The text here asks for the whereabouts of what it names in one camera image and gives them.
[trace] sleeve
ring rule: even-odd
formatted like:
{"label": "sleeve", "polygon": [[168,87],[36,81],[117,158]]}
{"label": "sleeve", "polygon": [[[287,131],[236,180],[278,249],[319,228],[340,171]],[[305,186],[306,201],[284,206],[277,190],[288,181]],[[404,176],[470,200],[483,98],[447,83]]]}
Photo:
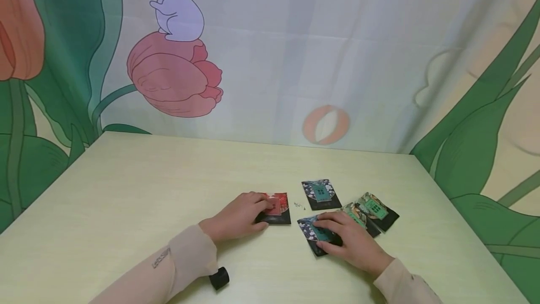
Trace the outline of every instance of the sleeve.
{"label": "sleeve", "polygon": [[165,304],[195,279],[216,273],[217,267],[216,246],[198,225],[190,226],[90,304]]}
{"label": "sleeve", "polygon": [[388,304],[442,304],[422,277],[412,275],[397,258],[376,279],[374,285]]}

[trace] table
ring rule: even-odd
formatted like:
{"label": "table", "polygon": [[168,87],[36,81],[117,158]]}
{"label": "table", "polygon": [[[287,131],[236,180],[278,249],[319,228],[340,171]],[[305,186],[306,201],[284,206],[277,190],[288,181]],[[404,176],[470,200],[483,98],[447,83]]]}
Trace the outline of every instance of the table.
{"label": "table", "polygon": [[292,225],[220,248],[230,285],[199,279],[172,303],[383,303],[362,272],[316,259],[295,223],[317,213],[300,182],[323,178],[343,204],[371,191],[401,215],[377,241],[444,303],[527,303],[413,156],[109,132],[0,236],[1,302],[86,303],[256,190],[286,191]]}

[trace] small metal object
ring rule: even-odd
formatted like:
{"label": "small metal object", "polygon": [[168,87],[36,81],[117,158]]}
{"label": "small metal object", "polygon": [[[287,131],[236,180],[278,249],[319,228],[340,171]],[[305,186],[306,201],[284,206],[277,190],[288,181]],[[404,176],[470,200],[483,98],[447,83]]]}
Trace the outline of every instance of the small metal object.
{"label": "small metal object", "polygon": [[229,283],[229,273],[227,272],[227,269],[223,267],[219,268],[217,272],[209,276],[209,278],[210,283],[212,283],[212,286],[214,289],[216,289],[216,291],[220,290]]}

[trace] white rabbit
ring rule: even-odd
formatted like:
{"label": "white rabbit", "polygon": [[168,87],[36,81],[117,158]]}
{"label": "white rabbit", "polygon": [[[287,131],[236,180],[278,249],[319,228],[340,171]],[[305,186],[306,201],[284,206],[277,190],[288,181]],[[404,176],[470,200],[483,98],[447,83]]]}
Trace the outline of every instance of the white rabbit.
{"label": "white rabbit", "polygon": [[159,32],[171,41],[197,40],[203,33],[203,13],[192,0],[150,1],[156,9]]}

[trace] printed backdrop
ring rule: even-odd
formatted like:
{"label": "printed backdrop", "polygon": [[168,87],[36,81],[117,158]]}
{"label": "printed backdrop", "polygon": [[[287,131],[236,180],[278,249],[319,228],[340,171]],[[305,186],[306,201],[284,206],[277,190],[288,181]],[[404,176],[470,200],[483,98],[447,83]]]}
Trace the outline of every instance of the printed backdrop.
{"label": "printed backdrop", "polygon": [[0,232],[107,130],[411,152],[532,303],[537,0],[2,0]]}

